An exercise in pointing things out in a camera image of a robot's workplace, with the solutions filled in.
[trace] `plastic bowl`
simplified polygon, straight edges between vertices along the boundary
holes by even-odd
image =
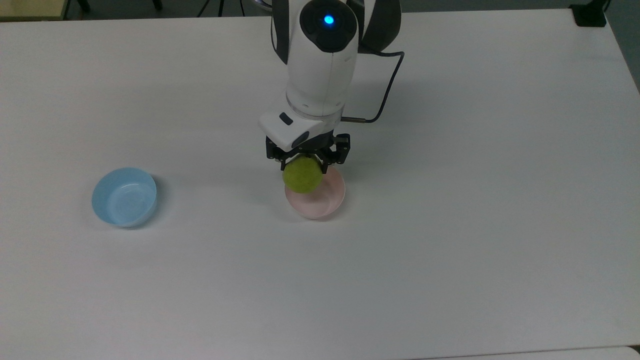
[[[146,171],[125,167],[106,174],[93,189],[93,212],[119,227],[138,226],[156,210],[156,182]]]
[[[340,172],[329,167],[318,187],[310,193],[296,193],[285,186],[285,196],[300,215],[317,220],[332,214],[344,200],[344,180]]]

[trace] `floor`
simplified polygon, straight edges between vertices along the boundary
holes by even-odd
[[[196,17],[207,0],[162,0],[164,8],[157,11],[152,0],[88,0],[91,12],[83,13],[76,0],[69,0],[70,20],[145,19],[156,17]],[[218,16],[221,0],[210,0],[202,17]],[[222,16],[268,15],[254,5],[254,0],[226,0]],[[572,3],[588,0],[400,0],[404,12],[448,12],[465,10],[512,10],[567,8]],[[607,18],[616,35],[629,70],[640,88],[640,1],[612,0]]]

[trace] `black object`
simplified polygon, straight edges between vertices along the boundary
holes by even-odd
[[[289,0],[271,2],[271,45],[283,63],[289,60]],[[275,29],[276,43],[273,43]]]
[[[287,160],[298,154],[315,154],[320,159],[320,169],[326,174],[326,169],[332,164],[342,164],[351,150],[351,136],[349,134],[333,135],[333,131],[311,138],[289,152],[284,152],[271,139],[266,138],[267,158],[280,162],[280,170],[287,166]]]
[[[222,17],[222,9],[225,7],[225,0],[220,0],[220,6],[218,6],[218,17]]]
[[[607,24],[607,18],[604,16],[602,9],[611,0],[592,0],[587,5],[571,5],[569,9],[573,11],[573,19],[575,24],[584,28],[604,28]]]
[[[287,125],[293,124],[293,120],[291,120],[291,118],[285,113],[280,114],[280,120]]]
[[[89,6],[89,2],[87,0],[78,0],[78,5],[80,5],[80,9],[82,9],[82,11],[86,13],[91,12],[91,6]]]
[[[402,9],[399,0],[376,1],[367,31],[364,31],[364,0],[347,0],[349,6],[358,19],[360,34],[360,54],[384,50],[391,44],[400,32]]]
[[[202,8],[200,9],[200,11],[198,12],[198,15],[196,15],[196,17],[200,17],[202,15],[202,13],[204,13],[204,10],[207,8],[207,5],[209,4],[210,0],[206,0],[204,2],[204,5],[202,5]]]
[[[338,0],[311,0],[300,11],[302,32],[325,53],[344,50],[356,35],[356,24],[351,9]]]

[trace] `blue bowl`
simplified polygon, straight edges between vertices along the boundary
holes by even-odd
[[[120,227],[141,225],[156,210],[156,182],[147,172],[125,167],[106,174],[93,189],[93,212]]]

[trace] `chair leg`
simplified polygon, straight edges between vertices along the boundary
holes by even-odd
[[[91,6],[89,6],[89,2],[87,0],[78,0],[78,4],[82,11],[88,13],[91,11]]]

